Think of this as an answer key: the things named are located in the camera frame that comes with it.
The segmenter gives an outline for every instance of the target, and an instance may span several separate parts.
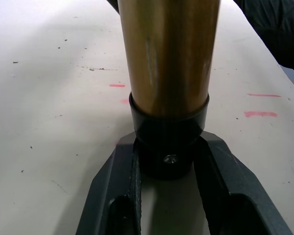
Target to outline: metal cylinder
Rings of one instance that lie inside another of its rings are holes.
[[[118,0],[132,95],[158,118],[182,118],[208,97],[219,0]]]

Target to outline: white table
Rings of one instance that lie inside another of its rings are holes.
[[[133,131],[129,93],[120,18],[105,0],[0,1],[0,235],[75,234],[91,180]],[[232,0],[209,93],[205,130],[257,175],[294,233],[294,85]],[[145,179],[143,235],[208,233],[193,174]]]

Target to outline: red mark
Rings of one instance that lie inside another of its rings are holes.
[[[110,84],[110,87],[125,87],[124,84]]]
[[[129,100],[128,99],[121,99],[120,102],[122,104],[129,104]]]
[[[277,117],[278,114],[274,113],[274,112],[264,112],[264,111],[248,111],[248,112],[244,112],[245,113],[245,117],[250,118],[252,116],[269,116],[269,117]]]
[[[278,94],[248,94],[250,96],[264,96],[264,97],[281,97]]]

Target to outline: bolt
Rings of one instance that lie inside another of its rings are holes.
[[[178,156],[175,154],[167,155],[164,157],[163,161],[167,164],[173,164],[178,162]]]

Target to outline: black fabric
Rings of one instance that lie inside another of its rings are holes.
[[[234,0],[277,62],[294,69],[294,0]]]

